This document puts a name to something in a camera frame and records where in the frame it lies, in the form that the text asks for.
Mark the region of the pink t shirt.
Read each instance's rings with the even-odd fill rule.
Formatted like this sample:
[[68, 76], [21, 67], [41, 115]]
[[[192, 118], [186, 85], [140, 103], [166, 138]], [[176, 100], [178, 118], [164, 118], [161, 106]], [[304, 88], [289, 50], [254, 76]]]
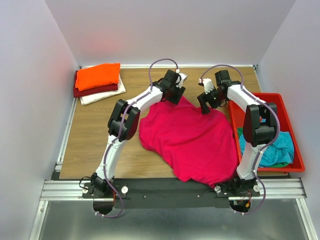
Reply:
[[226, 116], [202, 114], [185, 97], [177, 105], [158, 102], [139, 122], [143, 148], [161, 156], [181, 181], [213, 187], [230, 180], [238, 166], [233, 129]]

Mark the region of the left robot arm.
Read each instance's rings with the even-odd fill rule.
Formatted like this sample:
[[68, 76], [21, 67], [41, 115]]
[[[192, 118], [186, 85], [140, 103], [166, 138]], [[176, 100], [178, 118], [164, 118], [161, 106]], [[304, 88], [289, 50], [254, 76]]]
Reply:
[[117, 162], [125, 144], [135, 135], [141, 113], [161, 101], [177, 105], [185, 91], [183, 84], [187, 75], [178, 70], [168, 70], [163, 78], [151, 82], [149, 87], [136, 97], [116, 102], [109, 118], [107, 145], [101, 162], [91, 175], [90, 183], [101, 195], [114, 189]]

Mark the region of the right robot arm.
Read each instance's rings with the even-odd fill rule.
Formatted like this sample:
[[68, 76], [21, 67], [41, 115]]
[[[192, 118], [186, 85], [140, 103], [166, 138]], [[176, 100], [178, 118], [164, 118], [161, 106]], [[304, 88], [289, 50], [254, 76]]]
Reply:
[[244, 152], [236, 168], [236, 176], [224, 184], [227, 191], [243, 195], [254, 189], [262, 156], [280, 134], [277, 105], [253, 95], [245, 88], [243, 80], [231, 80], [227, 70], [216, 72], [215, 80], [213, 84], [211, 79], [201, 75], [198, 84], [204, 92], [197, 99], [203, 114], [208, 114], [210, 108], [215, 109], [226, 101], [233, 101], [245, 113], [242, 127]]

